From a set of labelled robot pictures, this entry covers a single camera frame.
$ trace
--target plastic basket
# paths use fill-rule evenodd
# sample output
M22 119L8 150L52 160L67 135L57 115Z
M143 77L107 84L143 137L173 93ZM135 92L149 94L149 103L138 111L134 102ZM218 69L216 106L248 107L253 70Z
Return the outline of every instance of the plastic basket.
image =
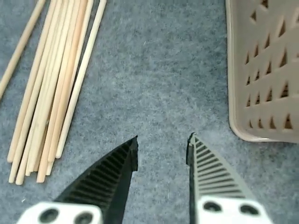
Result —
M299 143L299 0L226 0L226 10L231 128Z

